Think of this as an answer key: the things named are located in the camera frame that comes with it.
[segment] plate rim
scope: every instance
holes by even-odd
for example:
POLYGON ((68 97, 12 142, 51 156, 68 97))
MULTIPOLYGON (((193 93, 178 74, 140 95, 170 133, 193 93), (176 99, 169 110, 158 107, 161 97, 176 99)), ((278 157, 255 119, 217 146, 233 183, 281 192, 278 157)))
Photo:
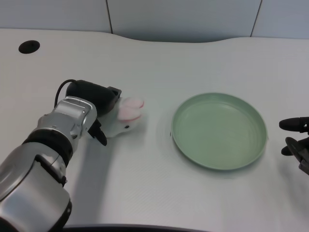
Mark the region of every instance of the plate rim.
POLYGON ((244 101, 243 99, 239 98, 239 97, 236 97, 236 96, 233 96, 231 94, 226 94, 226 93, 219 93, 219 92, 209 92, 209 93, 200 93, 200 94, 196 94, 188 99, 186 99, 185 101, 183 101, 178 107, 177 109, 175 110, 174 114, 173 114, 173 118, 172 118, 172 123, 171 123, 171 133, 172 133, 172 137, 173 137, 173 140, 175 142, 175 144, 177 145, 177 147, 180 149, 180 151, 182 152, 182 154, 184 156, 186 156, 188 159, 190 159, 191 161, 193 161, 194 163, 197 163, 198 165, 201 165, 203 167, 206 167, 206 168, 209 168, 209 169, 213 169, 213 170, 220 170, 220 171, 229 171, 229 170, 236 170, 236 169, 239 169, 239 168, 243 168, 245 166, 248 166, 250 165, 251 163, 255 162, 257 159, 259 159, 265 152, 265 148, 266 148, 266 145, 267 145, 267 141, 268 141, 268 131, 267 131, 267 127, 266 127, 266 123, 263 119, 263 117, 261 116, 261 114, 258 112, 258 110, 253 107, 250 103, 244 101), (264 145, 263 145, 263 148, 260 150, 259 154, 251 161, 249 161, 248 163, 240 166, 240 167, 236 167, 236 168, 217 168, 217 167, 212 167, 212 166, 208 166, 208 165, 205 165, 205 164, 202 164, 202 163, 199 163, 198 161, 192 159, 191 157, 189 157, 188 155, 185 154, 185 152, 183 151, 183 149, 181 149, 181 146, 179 146, 179 142, 176 141, 175 139, 175 136, 174 136, 174 119, 175 119, 175 116, 177 114, 177 112, 179 111, 179 109, 189 100, 191 100, 192 98, 196 98, 198 96, 201 96, 201 95, 211 95, 211 94, 217 94, 217 95, 226 95, 226 96, 229 96, 229 97, 233 97, 233 98, 236 98, 236 99, 239 99, 241 101, 243 101, 244 103, 248 104, 250 107, 252 107, 256 112, 257 114, 260 116, 262 122, 263 122, 263 126, 264 126, 264 129, 265 129, 265 132, 266 132, 266 136, 265 136, 265 141, 264 141, 264 145))

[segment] pink bunny ear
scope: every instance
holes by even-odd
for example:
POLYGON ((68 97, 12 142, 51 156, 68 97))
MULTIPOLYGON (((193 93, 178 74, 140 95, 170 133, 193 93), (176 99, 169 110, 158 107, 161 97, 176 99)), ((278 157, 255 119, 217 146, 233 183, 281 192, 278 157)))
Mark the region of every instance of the pink bunny ear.
POLYGON ((127 106, 120 106, 118 112, 118 120, 120 121, 134 121, 140 118, 141 113, 139 109, 130 108, 127 106))
POLYGON ((122 101, 122 105, 135 108, 135 109, 139 109, 144 106, 144 100, 140 98, 130 97, 130 98, 124 99, 122 101))

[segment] black cable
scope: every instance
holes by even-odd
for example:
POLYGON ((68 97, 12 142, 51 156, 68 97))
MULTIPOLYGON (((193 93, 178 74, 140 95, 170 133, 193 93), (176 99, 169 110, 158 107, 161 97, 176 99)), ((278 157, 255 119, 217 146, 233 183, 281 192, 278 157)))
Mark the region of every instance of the black cable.
POLYGON ((64 82, 59 86, 58 91, 57 91, 56 96, 55 96, 54 108, 56 107, 56 105, 57 105, 57 103, 58 103, 58 97, 59 97, 59 93, 60 93, 61 89, 64 87, 64 85, 65 85, 66 83, 69 83, 69 82, 76 83, 76 80, 73 80, 73 79, 66 80, 66 81, 64 81, 64 82))

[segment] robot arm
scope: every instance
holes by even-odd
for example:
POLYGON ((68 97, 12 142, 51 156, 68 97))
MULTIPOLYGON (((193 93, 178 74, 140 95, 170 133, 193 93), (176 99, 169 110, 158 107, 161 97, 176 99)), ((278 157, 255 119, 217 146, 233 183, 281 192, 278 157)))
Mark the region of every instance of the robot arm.
POLYGON ((66 167, 87 132, 106 145, 97 117, 109 112, 120 94, 112 87, 74 81, 67 97, 39 119, 37 128, 0 165, 0 231, 63 228, 72 209, 63 188, 66 167))

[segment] gray wall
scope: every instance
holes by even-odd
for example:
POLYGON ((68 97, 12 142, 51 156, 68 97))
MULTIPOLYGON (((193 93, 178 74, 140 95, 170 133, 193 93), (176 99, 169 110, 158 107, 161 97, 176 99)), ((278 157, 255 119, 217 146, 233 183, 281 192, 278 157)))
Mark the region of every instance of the gray wall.
POLYGON ((250 36, 260 0, 109 0, 114 34, 137 40, 212 42, 250 36))
POLYGON ((0 0, 0 28, 111 32, 105 0, 0 0))
MULTIPOLYGON (((260 3, 108 0, 108 7, 113 33, 138 40, 211 42, 250 35, 309 39, 309 0, 260 3)), ((0 0, 0 28, 110 33, 108 7, 106 0, 0 0)))

